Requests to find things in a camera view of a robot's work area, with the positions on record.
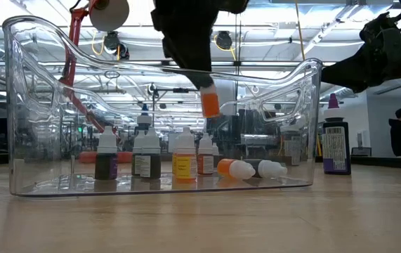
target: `ceiling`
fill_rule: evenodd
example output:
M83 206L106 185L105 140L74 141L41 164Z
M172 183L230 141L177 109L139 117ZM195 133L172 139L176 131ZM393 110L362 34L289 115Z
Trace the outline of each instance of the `ceiling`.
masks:
M39 16L57 25L67 34L71 19L68 9L75 2L75 0L0 0L0 61L4 60L4 34L1 25L6 18L17 15ZM117 31L121 42L129 49L130 60L136 63L144 63L142 61L146 60L149 61L147 64L152 64L151 62L160 64L161 60L165 59L161 45L162 34L153 28L150 17L150 11L154 8L153 0L128 0L128 2L131 12L127 21ZM79 5L83 6L86 3L86 0L82 0ZM296 8L292 3L293 1L283 0L250 0L248 9L241 15L220 12L211 36L211 58L217 65L213 65L213 70L268 79L279 79L288 75L302 60ZM391 15L400 12L389 0L358 3L360 5L347 6L344 0L299 1L301 35L306 58L318 58L332 64L352 56L362 45L359 32L366 21L387 10ZM234 41L233 52L220 50L216 46L214 37L220 31L229 32ZM104 36L104 32L97 32L89 18L85 18L82 23L79 48L92 57L115 60L114 56L102 50ZM39 62L46 63L48 71L58 78L65 60L64 46L45 34L38 34L37 39L39 46L34 50L39 55ZM21 43L34 45L31 37L24 37ZM232 66L232 62L236 60L265 61L268 64L243 67L237 72ZM4 67L0 64L0 88L4 85L1 83L4 72ZM170 74L129 76L122 74L120 78L109 80L102 74L79 70L75 77L76 87L99 93L107 103L120 104L123 108L139 108L141 105L138 101L149 101L147 90L150 84L159 89L193 87L184 76ZM276 86L264 84L257 86L242 83L237 93L248 98L257 96L253 92L256 89L259 94L278 89ZM338 87L334 88L324 83L321 85L322 93L329 93L333 89ZM187 101L190 104L180 104L179 101ZM159 103L166 103L171 110L180 112L201 111L199 94L195 92L183 95L168 92L160 98Z

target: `dropper bottle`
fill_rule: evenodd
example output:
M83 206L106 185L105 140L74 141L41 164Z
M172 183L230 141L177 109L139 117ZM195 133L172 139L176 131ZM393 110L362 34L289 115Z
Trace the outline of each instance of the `dropper bottle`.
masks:
M94 178L98 180L117 178L116 136L113 134L111 126L106 126L99 137Z
M189 127L183 127L183 132L179 136L176 159L176 179L186 182L195 181L197 178L197 158L194 136Z
M326 122L322 125L322 153L326 174L352 174L348 123L343 121L342 114L336 94L332 93L328 101L328 110L324 111Z
M197 173L212 174L214 171L213 164L213 145L208 133L203 133L199 142L199 152L197 155Z
M143 154L140 164L142 178L159 179L161 177L161 147L155 128L149 127L149 131L143 139Z

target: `paint bottle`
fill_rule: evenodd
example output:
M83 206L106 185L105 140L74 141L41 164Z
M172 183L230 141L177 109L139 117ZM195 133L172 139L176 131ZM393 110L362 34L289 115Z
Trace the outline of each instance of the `paint bottle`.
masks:
M219 163L219 148L216 143L213 143L213 167L217 169L217 164Z
M255 169L253 177L260 179L276 179L281 176L286 176L287 168L283 167L279 162L272 162L261 159L245 159Z
M197 158L195 155L194 136L189 127L183 127L178 139L176 156L176 178L191 182L197 178Z
M141 173L141 154L143 153L144 130L138 130L138 135L133 142L133 158L131 159L131 174L140 176Z
M350 175L352 171L348 146L348 123L343 121L334 93L330 95L324 118L326 121L322 127L324 173Z
M159 179L161 177L161 147L155 128L149 131L143 139L143 153L140 156L140 175L145 179Z
M116 136L113 134L111 126L106 126L99 137L94 178L98 180L117 178Z
M180 134L175 138L175 142L174 142L174 145L173 145L173 151L172 151L172 174L173 175L175 175L176 168L177 168L178 137L180 137Z
M213 143L208 133L203 133L199 142L197 155L197 173L202 175L212 174L214 171Z
M217 166L219 175L233 179L250 179L256 172L251 164L232 159L222 159Z

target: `clear plastic bin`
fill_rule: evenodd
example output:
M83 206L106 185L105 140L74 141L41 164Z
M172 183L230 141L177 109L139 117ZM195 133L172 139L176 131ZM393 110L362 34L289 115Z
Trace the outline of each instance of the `clear plastic bin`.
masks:
M59 197L252 190L309 186L313 183L322 70L319 60L306 60L281 79L261 79L98 60L83 53L55 25L31 16L8 19L4 23L4 34L10 190L13 195ZM66 53L70 59L76 60L76 74L95 72L99 77L116 77L116 86L98 93L81 82L76 82L73 87L62 84L58 80L65 74L64 65L55 67L56 63L50 63L49 52L43 44L52 44L60 50L57 60L64 62ZM117 180L93 179L94 164L82 163L79 159L85 150L83 145L77 145L80 134L77 129L81 127L83 132L89 127L96 127L86 118L96 118L99 124L103 124L102 119L113 124L116 119L126 120L128 124L124 126L122 121L121 129L133 129L136 117L141 114L134 98L129 101L130 105L116 105L106 102L103 94L116 92L117 96L126 97L127 93L138 92L143 98L147 97L147 90L134 82L137 76L157 77L162 83L167 77L177 77L185 82L174 88L194 89L186 75L214 80L221 116L203 119L198 101L192 100L189 101L193 104L192 109L188 102L184 103L185 111L169 106L165 110L156 106L152 111L152 104L148 104L149 115L156 127L164 128L166 120L170 122L175 118L176 121L177 117L203 122L203 126L194 130L208 131L213 135L221 157L277 161L287 167L287 175L277 179L233 181L215 173L198 176L192 183L179 183L171 173L171 155L163 154L162 157L168 159L163 159L165 162L162 162L162 177L159 180L132 177L129 163L119 164ZM257 94L248 92L256 88L259 90ZM242 89L247 89L243 98L238 92ZM70 96L77 98L82 106L74 105ZM181 100L184 94L167 96ZM280 106L284 108L283 113L275 109Z

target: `wooden table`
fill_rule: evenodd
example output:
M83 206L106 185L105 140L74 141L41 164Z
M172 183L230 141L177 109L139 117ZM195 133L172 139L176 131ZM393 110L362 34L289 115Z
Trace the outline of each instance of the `wooden table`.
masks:
M401 169L308 188L23 199L0 167L0 252L401 252Z

